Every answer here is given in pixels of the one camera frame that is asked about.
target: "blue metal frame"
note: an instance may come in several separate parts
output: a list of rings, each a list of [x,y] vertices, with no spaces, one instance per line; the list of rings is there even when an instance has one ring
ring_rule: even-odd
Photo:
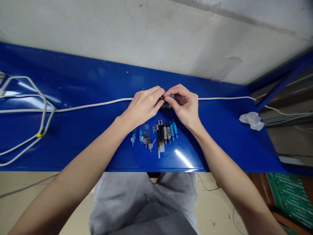
[[[265,105],[267,105],[282,89],[284,89],[290,82],[296,79],[303,71],[310,67],[312,59],[308,59],[301,64],[297,69],[290,71],[257,103],[257,110],[260,111]]]
[[[313,65],[313,51],[306,53],[291,63],[276,70],[270,75],[248,86],[251,93],[261,90],[277,81],[279,81],[257,104],[257,110],[260,111],[267,105],[282,89],[290,82],[296,79],[308,67]],[[313,177],[313,169],[308,167],[283,164],[283,167],[289,173]]]
[[[287,74],[288,72],[299,68],[304,62],[307,60],[311,60],[313,58],[313,51],[310,51],[303,56],[293,60],[292,62],[288,63],[287,65],[277,69],[276,71],[270,73],[269,75],[265,76],[264,78],[260,79],[257,82],[254,82],[248,86],[250,93],[254,93],[258,90],[261,90],[277,81],[282,79],[282,76]]]

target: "crumpled tissue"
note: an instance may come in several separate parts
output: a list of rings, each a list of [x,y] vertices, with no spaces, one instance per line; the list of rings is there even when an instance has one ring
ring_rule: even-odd
[[[261,117],[256,112],[241,115],[239,121],[250,124],[250,128],[257,131],[260,131],[264,126],[264,123],[261,122]]]

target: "floor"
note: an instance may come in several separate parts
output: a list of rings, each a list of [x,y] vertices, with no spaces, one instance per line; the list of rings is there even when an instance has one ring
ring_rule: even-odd
[[[0,172],[0,195],[33,184],[56,172]],[[211,173],[200,173],[197,187],[199,201],[196,206],[198,229],[202,235],[232,234],[240,235],[233,223],[233,205],[222,189],[213,193],[205,191],[216,188],[216,182]],[[0,199],[0,235],[6,235],[16,220],[52,179],[22,192]],[[90,193],[72,214],[60,234],[89,234],[88,218],[93,207],[93,193]],[[235,212],[235,223],[247,234],[240,216]]]

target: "blue metal table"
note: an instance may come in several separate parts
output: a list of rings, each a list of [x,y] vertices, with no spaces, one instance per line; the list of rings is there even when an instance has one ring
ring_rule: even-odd
[[[250,96],[248,87],[198,77],[141,68],[98,59],[0,43],[0,71],[9,76],[29,76],[58,109],[133,97],[137,91],[159,85],[165,90],[181,83],[199,97]],[[11,94],[32,94],[26,80],[12,81]],[[61,171],[77,154],[122,114],[129,101],[55,113],[46,136],[18,160],[0,171]],[[0,109],[43,108],[40,98],[0,100]],[[254,131],[239,121],[242,114],[256,111],[250,99],[199,101],[200,119],[215,141],[246,172],[286,172],[267,130]],[[0,114],[0,152],[38,132],[41,113]],[[173,110],[160,110],[158,118],[175,119],[178,139],[165,146],[161,158],[157,148],[150,153],[138,136],[131,146],[129,134],[106,171],[205,172],[209,171],[200,146],[178,120]],[[4,163],[23,147],[0,156]]]

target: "person's right hand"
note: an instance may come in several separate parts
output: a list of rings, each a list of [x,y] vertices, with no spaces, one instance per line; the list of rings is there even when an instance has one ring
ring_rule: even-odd
[[[169,97],[171,94],[179,94],[181,97]],[[191,131],[201,126],[198,114],[198,95],[190,92],[186,87],[179,84],[164,93],[164,99],[175,110],[179,120]]]

